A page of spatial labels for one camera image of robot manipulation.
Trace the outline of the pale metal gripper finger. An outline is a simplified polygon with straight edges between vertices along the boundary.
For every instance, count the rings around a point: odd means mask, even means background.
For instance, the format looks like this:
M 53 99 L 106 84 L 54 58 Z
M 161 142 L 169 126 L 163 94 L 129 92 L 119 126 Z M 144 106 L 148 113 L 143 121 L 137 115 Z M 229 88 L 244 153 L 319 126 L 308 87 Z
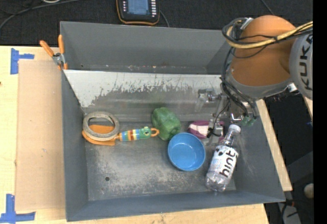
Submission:
M 220 121 L 210 119 L 208 123 L 208 129 L 206 132 L 206 139 L 204 140 L 205 145 L 217 145 L 223 137 L 224 126 Z
M 219 104 L 219 94 L 213 88 L 199 89 L 198 98 L 195 103 L 195 112 L 198 113 L 204 108 L 216 109 Z

